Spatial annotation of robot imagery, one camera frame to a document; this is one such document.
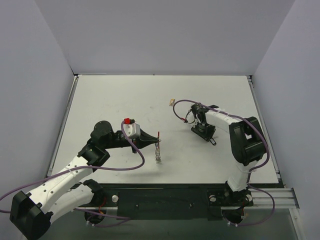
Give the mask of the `key with black tag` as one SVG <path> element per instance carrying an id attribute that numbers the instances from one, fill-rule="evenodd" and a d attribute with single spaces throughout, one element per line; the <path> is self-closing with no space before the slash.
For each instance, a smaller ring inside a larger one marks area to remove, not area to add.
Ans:
<path id="1" fill-rule="evenodd" d="M 216 145 L 217 145 L 217 142 L 214 140 L 213 137 L 212 137 L 209 141 L 210 141 L 210 143 L 211 143 L 213 146 L 216 146 Z"/>

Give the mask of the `red handle spring keyring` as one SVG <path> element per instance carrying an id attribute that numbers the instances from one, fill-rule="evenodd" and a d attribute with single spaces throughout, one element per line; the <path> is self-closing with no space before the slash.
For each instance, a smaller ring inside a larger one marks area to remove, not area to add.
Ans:
<path id="1" fill-rule="evenodd" d="M 157 133 L 157 142 L 155 143 L 155 161 L 157 164 L 161 164 L 161 151 L 160 151 L 160 132 Z"/>

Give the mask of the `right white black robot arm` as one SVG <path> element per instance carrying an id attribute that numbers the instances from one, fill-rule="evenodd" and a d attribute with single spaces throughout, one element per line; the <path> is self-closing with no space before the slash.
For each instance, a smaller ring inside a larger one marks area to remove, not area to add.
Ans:
<path id="1" fill-rule="evenodd" d="M 235 164 L 227 180 L 229 189 L 223 192 L 223 198 L 226 203 L 234 205 L 242 197 L 240 191 L 247 188 L 252 168 L 267 152 L 259 121 L 255 117 L 238 118 L 215 105 L 204 107 L 193 104 L 190 112 L 194 117 L 191 131 L 206 142 L 213 139 L 216 129 L 229 134 Z"/>

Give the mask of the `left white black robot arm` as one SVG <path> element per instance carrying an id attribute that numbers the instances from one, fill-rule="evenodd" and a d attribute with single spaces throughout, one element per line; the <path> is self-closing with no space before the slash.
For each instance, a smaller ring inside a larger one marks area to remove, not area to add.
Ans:
<path id="1" fill-rule="evenodd" d="M 126 118 L 121 129 L 113 131 L 105 120 L 95 124 L 86 145 L 60 172 L 40 181 L 28 193 L 19 191 L 12 198 L 10 221 L 28 240 L 38 240 L 51 224 L 82 205 L 102 206 L 107 202 L 104 188 L 93 179 L 86 179 L 104 169 L 110 158 L 109 149 L 130 147 L 133 153 L 159 143 L 159 137 L 141 130 L 133 119 Z"/>

